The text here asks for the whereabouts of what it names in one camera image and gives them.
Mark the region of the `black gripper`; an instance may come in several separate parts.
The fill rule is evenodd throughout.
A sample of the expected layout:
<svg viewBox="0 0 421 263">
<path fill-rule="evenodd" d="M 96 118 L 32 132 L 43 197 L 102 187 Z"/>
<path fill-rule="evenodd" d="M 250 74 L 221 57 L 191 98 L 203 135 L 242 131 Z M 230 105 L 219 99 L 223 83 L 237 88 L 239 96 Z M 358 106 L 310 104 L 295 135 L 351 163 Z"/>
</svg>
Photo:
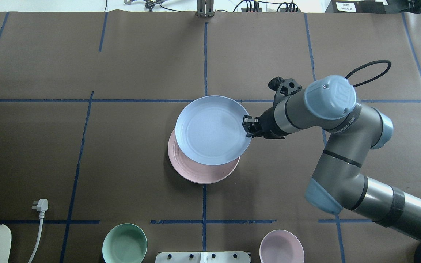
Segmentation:
<svg viewBox="0 0 421 263">
<path fill-rule="evenodd" d="M 247 137 L 264 137 L 265 139 L 285 139 L 288 135 L 276 124 L 274 107 L 267 109 L 261 116 L 253 118 L 250 115 L 243 116 L 242 126 Z"/>
</svg>

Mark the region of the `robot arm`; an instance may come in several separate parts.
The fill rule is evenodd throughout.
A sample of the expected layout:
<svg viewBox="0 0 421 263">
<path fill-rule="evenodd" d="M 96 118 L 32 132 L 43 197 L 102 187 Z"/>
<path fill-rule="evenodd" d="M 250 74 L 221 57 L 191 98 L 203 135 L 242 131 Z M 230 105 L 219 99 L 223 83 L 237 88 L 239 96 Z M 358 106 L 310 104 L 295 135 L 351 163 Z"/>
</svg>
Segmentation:
<svg viewBox="0 0 421 263">
<path fill-rule="evenodd" d="M 339 75 L 305 89 L 281 77 L 268 86 L 276 92 L 273 105 L 259 117 L 243 117 L 247 137 L 284 139 L 314 126 L 330 133 L 306 200 L 333 215 L 348 209 L 421 242 L 421 199 L 360 172 L 369 150 L 381 148 L 392 137 L 391 119 L 358 102 L 355 88 Z"/>
</svg>

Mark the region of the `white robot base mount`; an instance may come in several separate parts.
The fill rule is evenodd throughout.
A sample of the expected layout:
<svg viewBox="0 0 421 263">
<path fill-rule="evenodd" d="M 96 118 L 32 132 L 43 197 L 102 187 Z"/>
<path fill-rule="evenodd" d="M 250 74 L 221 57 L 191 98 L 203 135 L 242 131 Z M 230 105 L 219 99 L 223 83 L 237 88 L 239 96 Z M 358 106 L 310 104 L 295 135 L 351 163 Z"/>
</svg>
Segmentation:
<svg viewBox="0 0 421 263">
<path fill-rule="evenodd" d="M 251 263 L 252 257 L 244 251 L 161 252 L 156 263 Z"/>
</svg>

